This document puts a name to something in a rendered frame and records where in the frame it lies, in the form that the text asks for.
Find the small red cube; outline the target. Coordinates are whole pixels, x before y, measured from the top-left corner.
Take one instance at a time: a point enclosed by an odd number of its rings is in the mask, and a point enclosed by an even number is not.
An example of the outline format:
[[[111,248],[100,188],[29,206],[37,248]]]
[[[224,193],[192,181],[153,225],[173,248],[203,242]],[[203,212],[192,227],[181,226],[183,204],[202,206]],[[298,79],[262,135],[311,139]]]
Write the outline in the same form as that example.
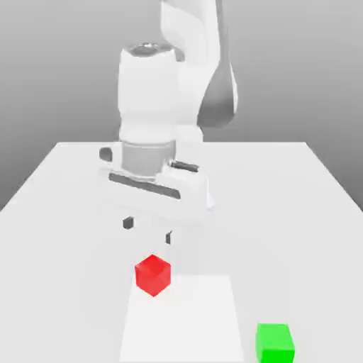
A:
[[[171,264],[150,255],[135,266],[135,281],[141,290],[156,296],[171,283]]]

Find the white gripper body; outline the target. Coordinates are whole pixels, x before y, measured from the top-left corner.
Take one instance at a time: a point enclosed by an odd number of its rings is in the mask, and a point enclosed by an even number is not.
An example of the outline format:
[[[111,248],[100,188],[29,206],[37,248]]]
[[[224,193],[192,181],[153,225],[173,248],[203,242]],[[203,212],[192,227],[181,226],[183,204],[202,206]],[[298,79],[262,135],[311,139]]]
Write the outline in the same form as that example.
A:
[[[110,167],[99,167],[105,199],[119,206],[160,217],[170,223],[197,223],[214,207],[209,179],[200,172],[166,167],[154,181],[127,180]]]

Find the small green cube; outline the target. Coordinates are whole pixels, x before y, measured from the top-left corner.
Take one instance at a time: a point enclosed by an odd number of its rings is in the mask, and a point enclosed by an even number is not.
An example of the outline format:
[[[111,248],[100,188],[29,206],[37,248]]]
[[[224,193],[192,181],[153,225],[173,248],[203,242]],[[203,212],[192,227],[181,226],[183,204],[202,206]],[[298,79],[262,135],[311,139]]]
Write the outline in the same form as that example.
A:
[[[293,363],[295,345],[287,324],[258,323],[255,338],[258,363]]]

